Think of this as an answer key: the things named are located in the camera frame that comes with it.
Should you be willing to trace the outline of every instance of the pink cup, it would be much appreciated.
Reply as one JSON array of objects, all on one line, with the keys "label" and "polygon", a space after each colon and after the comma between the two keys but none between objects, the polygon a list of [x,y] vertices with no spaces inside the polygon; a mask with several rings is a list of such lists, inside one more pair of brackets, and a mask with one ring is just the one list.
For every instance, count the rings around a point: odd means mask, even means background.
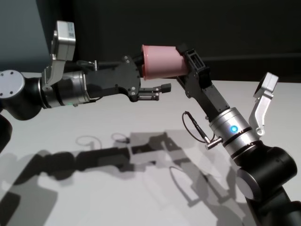
[{"label": "pink cup", "polygon": [[188,74],[184,58],[175,46],[142,45],[144,80],[169,78]]}]

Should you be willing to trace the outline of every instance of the silver bracket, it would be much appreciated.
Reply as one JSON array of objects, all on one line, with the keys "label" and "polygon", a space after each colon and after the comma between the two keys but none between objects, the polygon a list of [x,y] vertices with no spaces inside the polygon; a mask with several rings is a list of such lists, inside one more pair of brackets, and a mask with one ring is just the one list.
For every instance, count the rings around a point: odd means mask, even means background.
[{"label": "silver bracket", "polygon": [[255,130],[258,137],[262,137],[265,134],[264,117],[274,96],[273,92],[277,82],[278,77],[268,72],[254,93],[256,101],[249,118],[249,124]]},{"label": "silver bracket", "polygon": [[57,21],[51,42],[50,66],[42,73],[42,86],[52,86],[63,77],[64,67],[67,60],[72,60],[75,50],[74,23]]}]

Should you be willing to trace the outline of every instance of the table surface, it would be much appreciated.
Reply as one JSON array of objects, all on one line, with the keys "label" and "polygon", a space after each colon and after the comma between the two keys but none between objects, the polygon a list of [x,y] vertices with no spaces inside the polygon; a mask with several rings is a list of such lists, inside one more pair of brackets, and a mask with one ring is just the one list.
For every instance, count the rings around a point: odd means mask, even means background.
[{"label": "table surface", "polygon": [[[142,86],[169,82],[172,91],[159,101],[131,103],[114,95],[42,110],[29,121],[3,111],[13,134],[0,154],[1,226],[254,226],[226,150],[207,151],[184,129],[181,114],[190,111],[212,134],[197,102],[176,80]],[[258,83],[214,85],[248,119]],[[300,90],[301,84],[277,85],[262,138],[288,151],[298,166]],[[301,174],[284,187],[301,200]]]}]

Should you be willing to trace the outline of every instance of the blue light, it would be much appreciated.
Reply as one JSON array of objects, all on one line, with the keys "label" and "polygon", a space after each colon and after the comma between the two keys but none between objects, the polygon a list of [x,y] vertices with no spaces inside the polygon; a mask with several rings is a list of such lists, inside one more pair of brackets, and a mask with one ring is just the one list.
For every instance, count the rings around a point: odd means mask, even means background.
[{"label": "blue light", "polygon": [[236,133],[238,131],[238,127],[237,126],[231,126],[230,130],[231,130],[231,132]]}]

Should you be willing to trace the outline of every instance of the robotic arm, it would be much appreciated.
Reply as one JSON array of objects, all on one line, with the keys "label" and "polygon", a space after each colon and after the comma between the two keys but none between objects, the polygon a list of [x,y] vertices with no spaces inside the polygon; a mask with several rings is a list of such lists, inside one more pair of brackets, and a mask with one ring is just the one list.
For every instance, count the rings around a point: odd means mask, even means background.
[{"label": "robotic arm", "polygon": [[[249,123],[236,108],[231,108],[210,79],[194,49],[143,46],[143,55],[124,56],[120,62],[106,65],[78,62],[81,70],[64,73],[66,61],[72,60],[75,47],[73,23],[57,22],[52,41],[51,64],[41,78],[27,79],[17,71],[0,73],[0,110],[8,110],[16,119],[28,120],[41,108],[92,103],[109,95],[125,94],[130,101],[158,100],[159,93],[169,92],[170,84],[141,88],[145,79],[177,76],[188,98],[195,98],[217,136],[209,140],[189,115],[197,131],[211,149],[222,143],[234,162],[237,185],[246,197],[258,226],[301,225],[301,203],[291,202],[282,185],[297,173],[291,156],[278,147],[265,146],[264,116],[273,97],[278,77],[267,73],[255,92],[255,107]],[[0,150],[9,141],[12,128],[0,116]]]}]

